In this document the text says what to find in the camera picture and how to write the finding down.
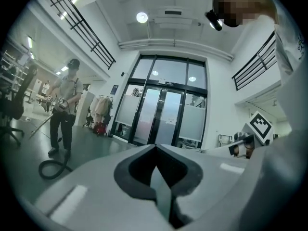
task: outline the dark pants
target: dark pants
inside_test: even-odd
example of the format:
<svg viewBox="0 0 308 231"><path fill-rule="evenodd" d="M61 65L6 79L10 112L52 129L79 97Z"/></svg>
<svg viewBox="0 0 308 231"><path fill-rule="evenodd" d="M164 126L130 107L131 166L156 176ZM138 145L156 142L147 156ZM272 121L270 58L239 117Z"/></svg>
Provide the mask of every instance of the dark pants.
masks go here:
<svg viewBox="0 0 308 231"><path fill-rule="evenodd" d="M51 147L59 148L58 144L58 129L61 123L63 146L70 150L72 145L72 126L74 125L76 116L69 115L67 112L58 112L53 109L54 114L50 119L50 140Z"/></svg>

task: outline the cap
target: cap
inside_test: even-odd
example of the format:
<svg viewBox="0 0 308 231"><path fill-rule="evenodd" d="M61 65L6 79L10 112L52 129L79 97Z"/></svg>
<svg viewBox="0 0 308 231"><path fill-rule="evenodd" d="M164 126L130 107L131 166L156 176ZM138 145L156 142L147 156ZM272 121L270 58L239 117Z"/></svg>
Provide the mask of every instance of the cap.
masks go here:
<svg viewBox="0 0 308 231"><path fill-rule="evenodd" d="M80 65L80 61L78 59L72 59L68 63L67 67L72 68L72 69L76 69L76 68L79 69L79 65Z"/></svg>

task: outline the frosted glass panel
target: frosted glass panel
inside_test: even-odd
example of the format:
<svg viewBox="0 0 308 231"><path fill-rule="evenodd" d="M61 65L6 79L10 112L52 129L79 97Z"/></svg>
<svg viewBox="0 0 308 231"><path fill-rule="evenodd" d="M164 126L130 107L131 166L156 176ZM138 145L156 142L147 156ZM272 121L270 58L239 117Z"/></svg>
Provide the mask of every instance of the frosted glass panel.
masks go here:
<svg viewBox="0 0 308 231"><path fill-rule="evenodd" d="M189 64L187 85L205 89L205 67Z"/></svg>
<svg viewBox="0 0 308 231"><path fill-rule="evenodd" d="M185 105L179 138L201 142L205 108Z"/></svg>
<svg viewBox="0 0 308 231"><path fill-rule="evenodd" d="M169 82L185 84L186 78L186 63L156 60L150 79L160 80L165 79Z"/></svg>
<svg viewBox="0 0 308 231"><path fill-rule="evenodd" d="M181 94L167 92L155 143L171 145L177 123Z"/></svg>
<svg viewBox="0 0 308 231"><path fill-rule="evenodd" d="M146 79L149 74L152 62L153 59L140 59L132 77L138 79Z"/></svg>
<svg viewBox="0 0 308 231"><path fill-rule="evenodd" d="M115 121L131 127L139 99L140 97L124 95Z"/></svg>
<svg viewBox="0 0 308 231"><path fill-rule="evenodd" d="M148 89L141 109L134 141L147 144L156 113L160 90Z"/></svg>

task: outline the ceiling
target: ceiling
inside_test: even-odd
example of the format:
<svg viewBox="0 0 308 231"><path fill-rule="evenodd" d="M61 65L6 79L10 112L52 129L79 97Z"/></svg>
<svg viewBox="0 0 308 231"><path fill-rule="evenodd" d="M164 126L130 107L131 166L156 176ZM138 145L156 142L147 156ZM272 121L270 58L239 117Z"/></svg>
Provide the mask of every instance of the ceiling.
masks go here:
<svg viewBox="0 0 308 231"><path fill-rule="evenodd" d="M24 9L23 13L21 13L12 26L9 36L28 49L27 36L30 36L33 39L31 52L34 54L35 60L53 73L61 72L61 68L67 65L71 59L78 59L27 8ZM84 79L87 81L89 79L101 79L82 61L80 61L78 77L81 80Z"/></svg>
<svg viewBox="0 0 308 231"><path fill-rule="evenodd" d="M274 87L273 89L263 93L260 96L252 98L246 103L257 107L258 109L265 111L277 119L277 121L286 121L286 115L280 107L276 92L281 88L281 85Z"/></svg>
<svg viewBox="0 0 308 231"><path fill-rule="evenodd" d="M205 17L212 0L98 0L120 42L138 39L181 39L201 43L230 53L245 26L213 29ZM165 14L178 10L182 15ZM136 20L139 12L148 14L148 23Z"/></svg>

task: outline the floor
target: floor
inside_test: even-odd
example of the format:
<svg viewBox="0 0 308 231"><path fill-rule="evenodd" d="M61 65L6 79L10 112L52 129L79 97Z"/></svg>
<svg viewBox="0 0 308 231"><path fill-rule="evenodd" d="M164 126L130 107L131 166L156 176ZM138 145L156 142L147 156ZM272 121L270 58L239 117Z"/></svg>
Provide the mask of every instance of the floor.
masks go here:
<svg viewBox="0 0 308 231"><path fill-rule="evenodd" d="M39 164L49 160L47 152L50 150L49 123L46 123L39 132L30 140L30 133L41 123L40 120L31 119L26 122L26 117L20 120L13 120L11 126L20 128L25 132L24 138L16 133L21 139L21 146L18 148L16 142L10 136L1 139L0 158L6 171L9 182L17 195L21 195L31 203L49 186L68 174L67 171L54 180L43 180L38 173ZM97 137L88 128L73 126L72 154L68 166L73 170L80 165L103 156L108 156L134 145L127 144L115 138ZM64 159L64 149L60 143L60 152L53 158L58 161ZM46 167L45 174L53 174L57 166Z"/></svg>

